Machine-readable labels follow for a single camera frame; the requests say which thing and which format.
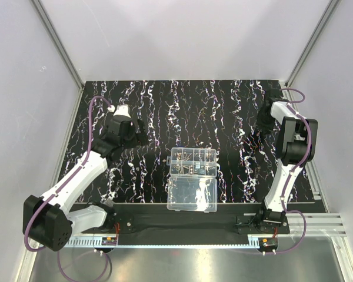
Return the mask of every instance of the white wall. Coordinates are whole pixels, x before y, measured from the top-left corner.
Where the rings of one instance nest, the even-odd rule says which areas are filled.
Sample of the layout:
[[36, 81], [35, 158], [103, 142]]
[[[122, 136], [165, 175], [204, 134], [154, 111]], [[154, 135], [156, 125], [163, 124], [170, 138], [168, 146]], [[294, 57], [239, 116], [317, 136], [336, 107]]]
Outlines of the white wall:
[[315, 161], [353, 250], [353, 0], [342, 1], [293, 84], [298, 109], [319, 122]]
[[83, 80], [286, 80], [328, 2], [42, 0]]
[[30, 1], [0, 0], [0, 282], [17, 271], [24, 200], [50, 187], [77, 96]]

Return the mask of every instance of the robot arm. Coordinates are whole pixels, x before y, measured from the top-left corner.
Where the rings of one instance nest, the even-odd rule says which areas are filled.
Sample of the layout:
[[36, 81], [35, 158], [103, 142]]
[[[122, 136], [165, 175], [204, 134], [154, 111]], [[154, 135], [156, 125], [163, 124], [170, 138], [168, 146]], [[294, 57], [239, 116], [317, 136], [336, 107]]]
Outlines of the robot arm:
[[[77, 233], [93, 227], [110, 230], [114, 225], [114, 210], [109, 205], [97, 204], [86, 209], [71, 211], [77, 198], [90, 183], [118, 160], [124, 149], [148, 144], [144, 123], [137, 120], [139, 132], [136, 131], [128, 105], [118, 106], [113, 115], [109, 114], [109, 122], [99, 138], [92, 142], [88, 160], [83, 164], [88, 152], [77, 161], [75, 167], [54, 187], [41, 197], [30, 196], [24, 203], [23, 232], [44, 199], [56, 195], [42, 209], [31, 226], [29, 237], [58, 251]], [[58, 189], [73, 174], [75, 176], [63, 187]]]
[[[306, 161], [291, 173], [307, 151], [307, 130], [298, 113], [292, 112], [288, 107], [288, 101], [276, 98], [278, 93], [273, 90], [266, 92], [265, 102], [259, 111], [257, 118], [258, 129], [263, 134], [269, 134], [277, 121], [281, 125], [276, 143], [277, 171], [271, 189], [265, 197], [264, 203], [257, 214], [258, 224], [277, 226], [284, 221], [285, 211], [282, 205], [287, 206], [294, 182], [307, 162], [311, 161], [315, 154], [318, 122], [314, 119], [306, 119], [311, 130], [311, 147]], [[291, 174], [284, 194], [282, 191], [287, 178]]]

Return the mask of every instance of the marbled black mat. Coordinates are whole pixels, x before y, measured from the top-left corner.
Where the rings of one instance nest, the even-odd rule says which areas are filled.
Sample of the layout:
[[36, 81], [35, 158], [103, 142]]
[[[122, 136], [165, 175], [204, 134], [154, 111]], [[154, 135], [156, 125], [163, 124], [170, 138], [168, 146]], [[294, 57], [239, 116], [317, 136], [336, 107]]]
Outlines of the marbled black mat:
[[[150, 144], [126, 150], [117, 166], [96, 178], [79, 202], [110, 197], [115, 202], [165, 203], [172, 147], [212, 147], [218, 152], [218, 200], [261, 202], [277, 165], [277, 129], [263, 141], [253, 138], [264, 90], [277, 80], [183, 80], [87, 82], [75, 119], [60, 179], [88, 146], [88, 103], [102, 95], [113, 105], [129, 104], [144, 120]], [[106, 106], [94, 106], [94, 136], [105, 122]], [[298, 176], [290, 201], [313, 202], [306, 171]]]

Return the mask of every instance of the purple cable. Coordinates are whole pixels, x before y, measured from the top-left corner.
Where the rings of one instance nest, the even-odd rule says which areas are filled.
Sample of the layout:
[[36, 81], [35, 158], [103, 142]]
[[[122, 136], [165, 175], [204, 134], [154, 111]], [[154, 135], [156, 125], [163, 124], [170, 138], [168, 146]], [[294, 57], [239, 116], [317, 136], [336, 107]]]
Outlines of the purple cable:
[[[85, 256], [87, 256], [87, 255], [89, 255], [89, 254], [91, 254], [92, 252], [93, 252], [92, 250], [89, 250], [89, 251], [86, 251], [86, 252], [84, 252], [84, 253], [78, 255], [76, 258], [73, 258], [72, 261], [71, 261], [69, 264], [63, 266], [63, 270], [66, 270], [68, 267], [73, 266], [73, 265], [74, 265], [75, 263], [77, 263], [81, 258], [83, 258], [83, 257], [85, 257]], [[47, 269], [48, 269], [48, 271], [49, 271], [50, 273], [55, 273], [53, 267], [50, 266], [50, 264], [49, 264], [49, 260], [46, 260], [46, 261], [45, 261], [45, 264], [46, 264]]]
[[291, 103], [291, 104], [302, 103], [302, 102], [306, 99], [306, 96], [302, 93], [302, 91], [299, 91], [298, 89], [295, 89], [295, 88], [281, 88], [281, 89], [280, 89], [280, 91], [284, 91], [284, 90], [296, 91], [296, 92], [298, 92], [299, 94], [302, 95], [302, 100], [299, 100], [299, 101], [289, 101], [289, 103]]
[[[92, 281], [90, 281], [90, 282], [98, 282], [98, 281], [104, 276], [104, 274], [105, 274], [105, 272], [106, 272], [106, 270], [107, 270], [109, 258], [108, 258], [108, 256], [107, 256], [106, 253], [103, 253], [103, 252], [102, 252], [102, 254], [105, 255], [105, 259], [106, 259], [105, 268], [104, 268], [104, 270], [102, 271], [101, 275], [99, 275], [96, 279], [94, 279], [94, 280], [92, 280]], [[65, 279], [67, 279], [68, 281], [70, 281], [70, 282], [79, 282], [79, 281], [77, 281], [77, 280], [74, 280], [74, 279], [69, 278], [69, 277], [65, 274], [63, 268], [61, 267], [61, 263], [60, 263], [60, 252], [59, 252], [59, 251], [58, 251], [57, 257], [58, 257], [58, 267], [59, 267], [59, 271], [60, 271], [61, 275], [63, 275], [63, 277], [64, 277]]]
[[[305, 94], [303, 94], [301, 91], [297, 90], [297, 89], [294, 89], [294, 88], [282, 88], [280, 90], [290, 90], [290, 91], [296, 91], [298, 92], [299, 94], [302, 95], [302, 100], [299, 100], [299, 101], [289, 101], [287, 103], [287, 108], [293, 113], [295, 114], [298, 118], [300, 118], [305, 127], [306, 127], [306, 130], [307, 130], [307, 150], [304, 154], [304, 157], [299, 161], [299, 163], [297, 163], [292, 169], [291, 169], [291, 172], [293, 173], [298, 166], [302, 165], [308, 158], [309, 154], [310, 154], [310, 150], [311, 150], [311, 129], [308, 125], [308, 122], [307, 120], [301, 116], [299, 113], [297, 113], [296, 110], [294, 110], [292, 108], [292, 106], [290, 106], [289, 104], [294, 104], [294, 103], [302, 103], [306, 96]], [[285, 192], [287, 190], [287, 187], [288, 187], [288, 184], [289, 184], [289, 181], [290, 181], [290, 178], [291, 178], [291, 174], [289, 174], [285, 184], [284, 184], [284, 188], [282, 189], [282, 193], [281, 193], [281, 198], [283, 199], [285, 197]], [[283, 200], [281, 200], [281, 204], [282, 204], [282, 208], [284, 209], [284, 212], [286, 213], [298, 213], [303, 221], [304, 221], [304, 231], [302, 232], [302, 236], [301, 238], [299, 239], [299, 241], [297, 242], [297, 244], [295, 244], [293, 247], [289, 248], [289, 249], [286, 249], [286, 250], [283, 250], [283, 251], [278, 251], [276, 253], [265, 253], [266, 255], [274, 255], [274, 254], [285, 254], [285, 253], [288, 253], [289, 251], [292, 251], [292, 250], [295, 250], [303, 241], [303, 239], [305, 238], [305, 235], [306, 235], [306, 229], [307, 229], [307, 223], [306, 223], [306, 218], [304, 216], [303, 213], [301, 213], [299, 210], [287, 210], [287, 207], [285, 206], [285, 203]], [[261, 254], [261, 253], [249, 253], [249, 252], [246, 252], [246, 251], [236, 251], [237, 253], [242, 253], [242, 254]]]
[[[88, 112], [88, 116], [89, 116], [89, 140], [88, 140], [88, 151], [86, 153], [86, 158], [85, 160], [81, 163], [81, 166], [78, 167], [73, 174], [71, 174], [71, 176], [69, 176], [67, 178], [67, 180], [60, 185], [60, 187], [56, 190], [56, 193], [59, 193], [71, 180], [73, 177], [76, 176], [76, 174], [82, 169], [82, 167], [87, 163], [88, 159], [89, 159], [89, 155], [90, 155], [90, 151], [92, 149], [92, 111], [93, 111], [93, 104], [97, 99], [102, 99], [109, 107], [111, 106], [110, 102], [105, 99], [102, 96], [94, 96], [93, 99], [90, 101], [90, 105], [89, 105], [89, 112]], [[35, 213], [33, 214], [33, 216], [31, 217], [26, 229], [25, 229], [25, 234], [24, 234], [24, 243], [25, 243], [25, 247], [26, 249], [28, 249], [29, 251], [40, 251], [43, 250], [45, 248], [45, 246], [40, 247], [38, 249], [34, 249], [30, 246], [29, 244], [29, 233], [30, 233], [30, 228], [33, 225], [36, 217], [38, 216], [38, 214], [40, 214], [40, 212], [42, 211], [42, 209], [55, 197], [54, 194], [52, 194], [51, 196], [49, 196], [42, 204], [41, 206], [35, 211]]]

